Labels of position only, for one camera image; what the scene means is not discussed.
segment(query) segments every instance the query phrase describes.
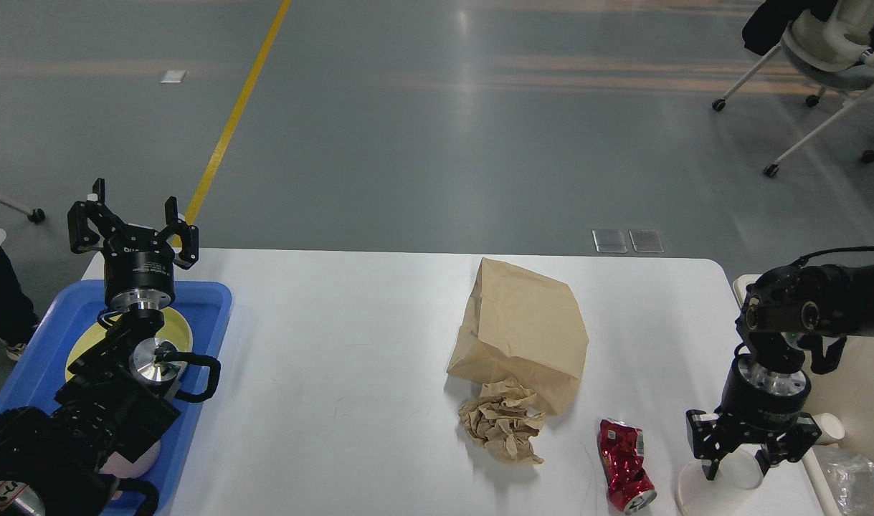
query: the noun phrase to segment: soda can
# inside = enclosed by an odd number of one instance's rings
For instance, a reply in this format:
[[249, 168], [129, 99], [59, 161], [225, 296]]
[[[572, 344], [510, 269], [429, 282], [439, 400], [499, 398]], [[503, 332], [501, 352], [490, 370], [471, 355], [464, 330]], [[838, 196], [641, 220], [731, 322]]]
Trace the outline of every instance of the soda can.
[[608, 500], [625, 514], [634, 514], [657, 497], [644, 471], [644, 432], [614, 419], [599, 424], [599, 456], [606, 470]]

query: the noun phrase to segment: person's leg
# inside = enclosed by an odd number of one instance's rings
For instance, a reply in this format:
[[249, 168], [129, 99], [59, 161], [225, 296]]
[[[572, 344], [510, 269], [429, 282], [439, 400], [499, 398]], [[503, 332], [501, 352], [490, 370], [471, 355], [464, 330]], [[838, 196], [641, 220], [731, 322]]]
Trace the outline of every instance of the person's leg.
[[13, 264], [0, 248], [0, 338], [8, 348], [26, 344], [37, 324], [32, 300], [23, 294]]

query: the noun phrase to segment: white chair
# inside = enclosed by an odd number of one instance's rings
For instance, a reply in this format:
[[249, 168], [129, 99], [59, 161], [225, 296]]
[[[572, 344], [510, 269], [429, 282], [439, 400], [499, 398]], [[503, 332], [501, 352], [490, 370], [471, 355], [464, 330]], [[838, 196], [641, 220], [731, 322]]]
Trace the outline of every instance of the white chair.
[[[853, 108], [874, 102], [874, 51], [869, 47], [873, 26], [874, 0], [839, 0], [826, 22], [806, 10], [787, 26], [780, 43], [765, 53], [721, 98], [712, 102], [711, 107], [721, 111], [726, 99], [781, 49], [798, 72], [821, 86], [817, 95], [807, 97], [808, 107], [818, 104], [821, 95], [829, 89], [844, 95], [842, 108], [765, 167], [762, 171], [765, 176], [777, 176], [781, 161]], [[864, 163], [874, 161], [874, 149], [864, 151], [860, 159]]]

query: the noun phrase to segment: sneaker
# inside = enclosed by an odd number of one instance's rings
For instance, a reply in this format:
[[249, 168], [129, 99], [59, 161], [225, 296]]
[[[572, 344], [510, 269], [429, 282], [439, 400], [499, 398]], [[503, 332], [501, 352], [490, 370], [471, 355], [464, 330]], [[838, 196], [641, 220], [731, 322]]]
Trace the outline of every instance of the sneaker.
[[[38, 329], [38, 325], [34, 324], [32, 326], [32, 333], [34, 334], [34, 331], [37, 329]], [[6, 347], [7, 358], [9, 358], [10, 360], [13, 360], [14, 362], [19, 362], [19, 359], [22, 358], [23, 353], [26, 352], [26, 346], [28, 346], [28, 343], [11, 344], [3, 339], [0, 339], [0, 342], [4, 343], [4, 346]]]
[[6, 344], [6, 356], [14, 362], [19, 362], [23, 352], [26, 350], [26, 343]]

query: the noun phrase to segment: plastic tray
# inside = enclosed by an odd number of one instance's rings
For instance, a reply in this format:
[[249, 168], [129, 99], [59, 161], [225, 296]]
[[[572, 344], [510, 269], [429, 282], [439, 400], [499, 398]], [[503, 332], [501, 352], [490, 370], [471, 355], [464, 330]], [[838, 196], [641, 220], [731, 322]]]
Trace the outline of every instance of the plastic tray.
[[[226, 285], [214, 282], [178, 281], [172, 307], [184, 315], [194, 336], [194, 352], [217, 356], [227, 331], [232, 295]], [[33, 406], [55, 411], [59, 405], [54, 393], [64, 384], [64, 366], [73, 344], [95, 323], [105, 307], [105, 284], [101, 280], [80, 281], [61, 291], [32, 337], [22, 359], [0, 392], [0, 412]], [[207, 369], [191, 367], [181, 380], [188, 392], [202, 392], [207, 385]], [[170, 507], [185, 464], [201, 404], [172, 401], [181, 415], [162, 437], [162, 450], [151, 470], [141, 478], [159, 489], [157, 514]], [[142, 495], [125, 493], [103, 510], [107, 516], [134, 514]]]

